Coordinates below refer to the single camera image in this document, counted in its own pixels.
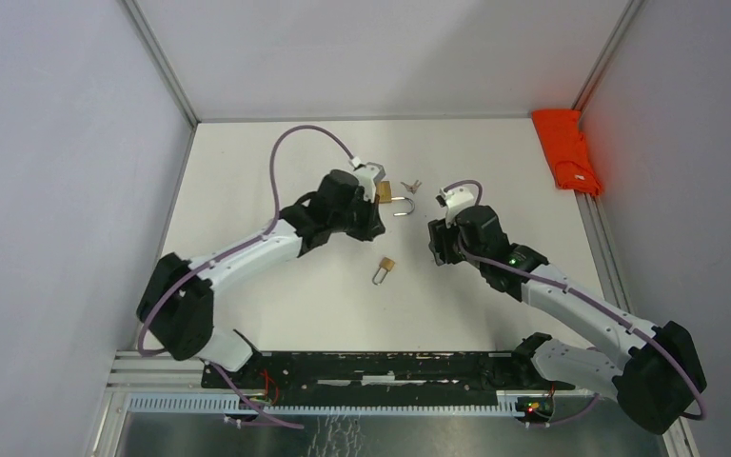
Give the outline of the large brass padlock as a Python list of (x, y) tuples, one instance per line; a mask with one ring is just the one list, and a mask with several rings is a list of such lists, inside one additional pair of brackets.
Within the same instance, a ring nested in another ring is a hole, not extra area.
[(382, 181), (377, 185), (376, 196), (380, 205), (391, 206), (393, 217), (406, 217), (415, 211), (415, 202), (410, 197), (394, 195), (388, 181)]

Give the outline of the small brass padlock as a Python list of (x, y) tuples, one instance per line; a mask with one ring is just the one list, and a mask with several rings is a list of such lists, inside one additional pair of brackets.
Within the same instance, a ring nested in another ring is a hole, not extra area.
[(395, 265), (396, 263), (394, 260), (388, 257), (383, 257), (371, 278), (371, 283), (375, 286), (381, 285), (386, 276), (394, 269)]

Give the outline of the silver key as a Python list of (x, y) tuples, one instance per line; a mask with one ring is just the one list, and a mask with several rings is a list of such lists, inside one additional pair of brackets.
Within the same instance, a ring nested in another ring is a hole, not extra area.
[(420, 180), (415, 180), (413, 183), (402, 182), (402, 186), (411, 194), (416, 194), (421, 184), (422, 182)]

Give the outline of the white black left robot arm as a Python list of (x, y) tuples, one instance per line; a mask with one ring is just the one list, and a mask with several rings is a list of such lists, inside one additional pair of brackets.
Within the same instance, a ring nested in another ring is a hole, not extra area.
[(371, 242), (385, 233), (377, 187), (384, 168), (366, 163), (353, 171), (334, 169), (320, 186), (280, 209), (261, 233), (192, 259), (162, 257), (137, 309), (141, 338), (152, 335), (159, 353), (176, 361), (199, 358), (224, 369), (236, 387), (260, 378), (254, 348), (235, 330), (215, 325), (218, 296), (268, 268), (298, 259), (337, 233)]

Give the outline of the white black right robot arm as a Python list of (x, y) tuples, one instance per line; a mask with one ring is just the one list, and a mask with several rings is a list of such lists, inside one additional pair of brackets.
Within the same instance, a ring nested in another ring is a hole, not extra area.
[(707, 382), (690, 332), (674, 321), (660, 326), (593, 295), (535, 249), (509, 241), (489, 206), (462, 209), (427, 224), (435, 263), (466, 262), (494, 290), (555, 318), (589, 348), (553, 337), (515, 358), (514, 381), (545, 380), (585, 388), (615, 401), (636, 425), (665, 433), (679, 418), (703, 420)]

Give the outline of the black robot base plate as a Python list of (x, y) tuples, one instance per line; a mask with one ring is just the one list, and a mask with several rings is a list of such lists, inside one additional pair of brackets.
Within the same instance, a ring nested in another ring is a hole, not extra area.
[(573, 388), (516, 351), (256, 352), (236, 371), (206, 368), (201, 385), (263, 393), (278, 407), (492, 406), (500, 390)]

